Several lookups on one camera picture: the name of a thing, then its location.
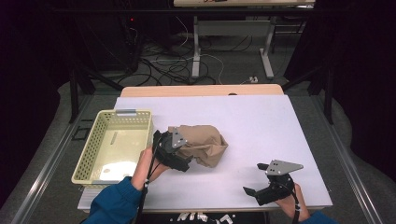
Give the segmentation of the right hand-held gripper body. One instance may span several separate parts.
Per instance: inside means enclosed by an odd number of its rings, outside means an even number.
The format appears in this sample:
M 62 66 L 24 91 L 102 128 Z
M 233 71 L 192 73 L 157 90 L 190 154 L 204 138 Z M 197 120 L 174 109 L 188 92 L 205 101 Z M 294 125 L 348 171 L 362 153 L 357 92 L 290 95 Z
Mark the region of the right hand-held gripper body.
M 264 205 L 290 196 L 294 189 L 294 181 L 290 173 L 303 168 L 298 163 L 272 160 L 268 169 L 264 171 L 269 180 L 269 186 L 257 191 L 258 204 Z

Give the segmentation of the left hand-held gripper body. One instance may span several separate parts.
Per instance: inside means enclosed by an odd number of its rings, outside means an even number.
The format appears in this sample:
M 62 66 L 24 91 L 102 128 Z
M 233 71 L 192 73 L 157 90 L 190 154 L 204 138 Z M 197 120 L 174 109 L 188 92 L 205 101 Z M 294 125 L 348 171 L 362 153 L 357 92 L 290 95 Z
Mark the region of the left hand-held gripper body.
M 157 130 L 153 135 L 153 149 L 155 158 L 163 165 L 179 170 L 182 156 L 177 153 L 187 144 L 187 140 L 179 132 L 178 128 L 161 133 Z

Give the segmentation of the beige cloth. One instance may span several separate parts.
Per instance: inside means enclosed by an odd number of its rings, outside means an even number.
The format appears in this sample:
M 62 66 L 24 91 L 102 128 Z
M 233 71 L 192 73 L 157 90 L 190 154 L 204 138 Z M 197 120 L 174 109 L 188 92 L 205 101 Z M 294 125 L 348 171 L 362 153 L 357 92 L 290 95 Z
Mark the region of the beige cloth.
M 182 159 L 193 158 L 198 164 L 214 168 L 218 165 L 228 143 L 212 125 L 181 125 L 178 132 L 187 140 L 177 155 Z

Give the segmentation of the cream perforated plastic basket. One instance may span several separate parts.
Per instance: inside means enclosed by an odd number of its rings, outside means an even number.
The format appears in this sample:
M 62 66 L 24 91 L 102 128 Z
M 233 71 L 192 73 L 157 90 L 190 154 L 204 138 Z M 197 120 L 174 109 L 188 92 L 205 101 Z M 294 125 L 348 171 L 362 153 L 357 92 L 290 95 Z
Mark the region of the cream perforated plastic basket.
M 132 117 L 117 116 L 115 110 L 100 111 L 92 125 L 75 171 L 74 184 L 86 188 L 93 180 L 119 180 L 134 173 L 140 152 L 152 144 L 153 122 L 149 110 L 136 109 Z

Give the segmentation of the person's left hand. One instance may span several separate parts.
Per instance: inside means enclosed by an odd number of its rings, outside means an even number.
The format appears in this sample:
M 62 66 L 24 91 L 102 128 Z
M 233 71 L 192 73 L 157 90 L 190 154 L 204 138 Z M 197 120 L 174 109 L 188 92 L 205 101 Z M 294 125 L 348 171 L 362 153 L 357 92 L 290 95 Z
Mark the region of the person's left hand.
M 137 190 L 142 190 L 147 179 L 154 181 L 168 169 L 168 166 L 163 165 L 153 156 L 152 147 L 148 147 L 140 154 L 134 175 L 131 178 L 131 184 Z

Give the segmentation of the person's right hand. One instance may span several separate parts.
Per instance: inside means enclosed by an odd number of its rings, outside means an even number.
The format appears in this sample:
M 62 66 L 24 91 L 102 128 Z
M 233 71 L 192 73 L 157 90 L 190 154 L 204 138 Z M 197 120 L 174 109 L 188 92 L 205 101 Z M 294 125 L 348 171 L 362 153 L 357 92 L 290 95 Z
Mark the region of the person's right hand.
M 294 194 L 276 201 L 276 204 L 290 218 L 298 218 L 298 222 L 307 219 L 310 214 L 305 205 L 302 189 L 298 184 L 294 185 Z

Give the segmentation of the person's black printed shirt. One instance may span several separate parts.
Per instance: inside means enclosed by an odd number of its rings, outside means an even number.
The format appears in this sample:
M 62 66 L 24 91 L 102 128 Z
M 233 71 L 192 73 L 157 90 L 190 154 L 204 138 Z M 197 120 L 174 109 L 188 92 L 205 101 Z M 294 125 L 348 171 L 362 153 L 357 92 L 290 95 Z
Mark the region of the person's black printed shirt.
M 137 224 L 271 224 L 266 212 L 143 214 Z

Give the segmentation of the white board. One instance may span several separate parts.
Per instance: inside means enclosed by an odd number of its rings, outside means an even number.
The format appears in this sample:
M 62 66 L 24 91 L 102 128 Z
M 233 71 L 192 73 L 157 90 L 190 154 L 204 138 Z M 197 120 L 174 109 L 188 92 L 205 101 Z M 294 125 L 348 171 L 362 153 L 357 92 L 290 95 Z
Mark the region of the white board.
M 292 179 L 304 191 L 308 207 L 332 205 L 290 98 L 286 95 L 197 97 L 120 97 L 117 109 L 148 109 L 155 129 L 209 124 L 228 147 L 219 164 L 207 168 L 192 161 L 187 172 L 168 170 L 148 186 L 147 213 L 259 211 L 247 188 L 268 185 L 259 163 L 299 163 Z

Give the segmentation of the light wooden table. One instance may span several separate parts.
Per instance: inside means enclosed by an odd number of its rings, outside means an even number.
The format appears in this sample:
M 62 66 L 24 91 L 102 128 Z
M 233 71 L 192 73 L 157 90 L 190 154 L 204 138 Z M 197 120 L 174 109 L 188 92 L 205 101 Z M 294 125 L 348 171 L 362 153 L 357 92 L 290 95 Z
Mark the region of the light wooden table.
M 283 95 L 277 84 L 242 84 L 242 85 L 191 85 L 191 86 L 147 86 L 126 87 L 121 97 L 190 97 L 223 96 L 230 92 L 237 95 Z

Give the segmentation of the black metal stand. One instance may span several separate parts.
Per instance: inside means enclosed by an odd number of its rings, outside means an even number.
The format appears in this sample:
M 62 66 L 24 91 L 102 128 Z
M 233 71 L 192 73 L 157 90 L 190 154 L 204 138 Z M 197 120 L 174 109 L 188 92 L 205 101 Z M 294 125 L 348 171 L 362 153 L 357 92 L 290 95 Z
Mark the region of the black metal stand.
M 300 77 L 295 78 L 292 81 L 287 81 L 281 86 L 283 91 L 286 91 L 294 85 L 300 84 L 306 79 L 315 77 L 315 82 L 312 82 L 309 86 L 310 95 L 318 95 L 321 90 L 324 90 L 324 103 L 323 103 L 323 115 L 325 119 L 333 125 L 332 120 L 332 96 L 333 96 L 333 82 L 334 82 L 334 67 L 332 65 L 319 65 L 315 66 Z
M 71 100 L 71 118 L 70 123 L 73 123 L 79 114 L 78 90 L 82 90 L 85 94 L 92 95 L 96 88 L 93 85 L 92 78 L 98 79 L 100 82 L 113 88 L 116 91 L 122 91 L 123 87 L 116 82 L 113 82 L 107 77 L 93 71 L 88 66 L 82 63 L 75 63 L 69 69 L 69 84 L 70 84 L 70 100 Z

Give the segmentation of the black equipment with red light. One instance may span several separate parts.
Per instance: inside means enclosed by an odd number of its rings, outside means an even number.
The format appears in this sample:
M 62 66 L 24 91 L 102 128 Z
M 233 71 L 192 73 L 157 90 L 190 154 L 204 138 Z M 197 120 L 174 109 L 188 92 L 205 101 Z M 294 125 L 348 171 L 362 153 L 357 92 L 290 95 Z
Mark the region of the black equipment with red light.
M 138 61 L 141 53 L 141 35 L 136 28 L 138 23 L 133 17 L 121 16 L 120 25 L 129 53 L 130 71 L 134 73 L 138 68 Z

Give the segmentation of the desk with white legs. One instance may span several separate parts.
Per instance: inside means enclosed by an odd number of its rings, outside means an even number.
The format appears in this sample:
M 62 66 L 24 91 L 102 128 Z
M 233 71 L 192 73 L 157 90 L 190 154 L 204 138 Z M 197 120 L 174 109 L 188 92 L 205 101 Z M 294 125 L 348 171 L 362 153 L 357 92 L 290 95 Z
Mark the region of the desk with white legs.
M 174 0 L 174 6 L 182 9 L 235 9 L 241 12 L 243 9 L 309 9 L 316 0 Z M 193 17 L 193 40 L 194 54 L 192 61 L 193 77 L 200 75 L 201 48 L 199 40 L 201 36 L 233 36 L 250 35 L 265 36 L 265 42 L 260 49 L 262 65 L 267 78 L 272 79 L 275 75 L 269 60 L 269 50 L 275 35 L 277 16 L 267 16 L 266 20 L 243 20 L 226 19 L 199 19 Z

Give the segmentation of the metal floor rail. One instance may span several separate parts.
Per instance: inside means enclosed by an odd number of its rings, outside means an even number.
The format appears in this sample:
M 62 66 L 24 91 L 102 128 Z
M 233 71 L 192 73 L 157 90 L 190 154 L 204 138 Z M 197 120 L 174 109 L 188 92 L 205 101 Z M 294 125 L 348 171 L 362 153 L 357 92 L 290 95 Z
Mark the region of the metal floor rail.
M 86 214 L 77 209 L 81 191 L 70 181 L 82 140 L 74 137 L 90 124 L 78 115 L 70 122 L 67 97 L 52 120 L 37 153 L 14 190 L 15 214 L 10 224 L 79 224 Z
M 335 154 L 344 170 L 346 178 L 349 182 L 350 187 L 360 205 L 361 211 L 365 215 L 368 224 L 384 224 L 381 216 L 378 214 L 369 194 L 364 186 L 359 174 L 357 167 L 347 152 L 347 148 L 343 144 L 339 134 L 337 133 L 333 124 L 330 124 L 328 119 L 324 115 L 324 105 L 318 96 L 311 96 L 311 101 L 328 130 L 332 142 L 334 144 Z

